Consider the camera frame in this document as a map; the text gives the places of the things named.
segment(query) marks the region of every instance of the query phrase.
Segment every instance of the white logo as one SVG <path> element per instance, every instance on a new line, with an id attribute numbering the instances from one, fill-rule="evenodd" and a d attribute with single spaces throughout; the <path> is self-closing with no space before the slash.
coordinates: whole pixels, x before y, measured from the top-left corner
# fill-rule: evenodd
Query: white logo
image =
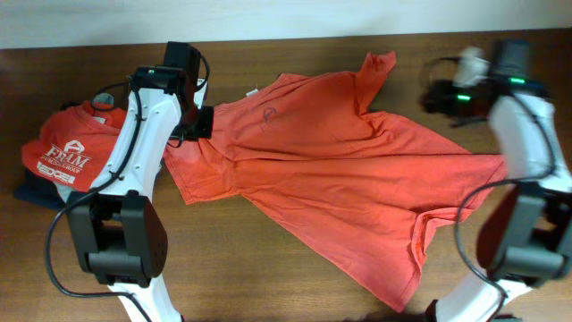
<path id="1" fill-rule="evenodd" d="M 65 170 L 78 174 L 83 166 L 91 160 L 81 154 L 85 148 L 78 140 L 71 140 L 65 144 L 63 150 L 52 144 L 52 148 L 42 156 L 51 165 L 57 165 Z"/>
<path id="2" fill-rule="evenodd" d="M 65 144 L 65 148 L 63 148 L 63 150 L 65 152 L 71 152 L 73 150 L 75 150 L 75 153 L 81 153 L 83 152 L 85 148 L 83 148 L 83 146 L 81 145 L 81 143 L 78 140 L 71 140 L 69 142 L 67 142 Z"/>
<path id="3" fill-rule="evenodd" d="M 41 162 L 38 161 L 38 170 L 42 173 L 47 175 L 48 177 L 54 177 L 64 183 L 73 183 L 75 181 L 75 177 L 73 175 L 65 174 L 61 171 L 54 170 L 47 165 L 42 165 Z"/>

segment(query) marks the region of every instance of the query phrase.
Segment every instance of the green light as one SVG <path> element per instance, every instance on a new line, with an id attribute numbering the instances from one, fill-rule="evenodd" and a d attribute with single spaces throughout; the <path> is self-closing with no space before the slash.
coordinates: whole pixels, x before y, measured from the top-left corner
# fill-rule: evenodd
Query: green light
<path id="1" fill-rule="evenodd" d="M 524 84 L 524 83 L 526 83 L 526 80 L 518 78 L 518 77 L 511 77 L 510 82 L 513 82 L 516 84 Z"/>
<path id="2" fill-rule="evenodd" d="M 468 102 L 471 100 L 471 97 L 469 95 L 457 95 L 457 99 Z"/>

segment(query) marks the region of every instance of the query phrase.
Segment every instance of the wooden table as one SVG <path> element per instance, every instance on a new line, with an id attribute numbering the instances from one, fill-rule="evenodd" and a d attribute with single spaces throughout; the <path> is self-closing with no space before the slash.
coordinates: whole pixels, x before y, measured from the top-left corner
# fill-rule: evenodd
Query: wooden table
<path id="1" fill-rule="evenodd" d="M 556 128 L 572 160 L 572 30 L 451 33 L 358 38 L 197 43 L 212 67 L 207 103 L 233 102 L 281 72 L 318 75 L 357 71 L 368 51 L 395 50 L 398 65 L 372 108 L 403 114 L 475 153 L 498 152 L 486 124 L 453 130 L 450 121 L 425 114 L 417 100 L 423 63 L 456 55 L 472 45 L 490 48 L 497 38 L 524 38 L 533 45 L 532 75 L 551 89 Z M 22 181 L 20 146 L 38 136 L 45 119 L 69 100 L 83 100 L 102 86 L 121 81 L 140 64 L 159 64 L 164 44 L 0 51 L 0 319 L 3 321 L 125 321 L 116 299 L 77 300 L 60 294 L 47 278 L 43 244 L 55 215 L 15 200 Z M 464 224 L 469 251 L 484 219 L 498 202 L 495 191 Z M 315 254 L 241 197 L 185 206 L 163 170 L 154 202 L 169 233 L 164 270 L 175 307 L 186 320 L 335 321 L 380 316 L 391 310 L 371 293 Z M 407 311 L 420 312 L 452 290 L 467 273 L 451 227 L 439 230 L 428 250 L 422 283 Z M 65 222 L 53 243 L 55 271 L 70 289 L 103 291 L 81 272 Z M 568 321 L 572 283 L 548 283 L 504 310 L 529 321 Z"/>

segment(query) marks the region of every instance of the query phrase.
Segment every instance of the clothing pile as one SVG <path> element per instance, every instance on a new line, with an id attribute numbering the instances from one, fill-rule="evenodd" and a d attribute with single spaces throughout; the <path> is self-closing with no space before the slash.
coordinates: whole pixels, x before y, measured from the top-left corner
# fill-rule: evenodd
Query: clothing pile
<path id="1" fill-rule="evenodd" d="M 185 203 L 239 194 L 402 311 L 436 228 L 452 224 L 463 197 L 506 170 L 501 157 L 472 155 L 405 117 L 368 113 L 395 63 L 394 53 L 369 54 L 359 72 L 283 74 L 216 106 L 212 139 L 164 152 Z M 23 163 L 58 186 L 87 191 L 124 119 L 121 109 L 70 107 L 22 148 Z"/>

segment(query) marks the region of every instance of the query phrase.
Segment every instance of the white backdrop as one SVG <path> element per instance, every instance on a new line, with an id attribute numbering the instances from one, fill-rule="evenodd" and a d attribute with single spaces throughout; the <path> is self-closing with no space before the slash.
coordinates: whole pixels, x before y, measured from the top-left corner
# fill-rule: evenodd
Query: white backdrop
<path id="1" fill-rule="evenodd" d="M 0 48 L 572 26 L 572 0 L 2 0 Z"/>

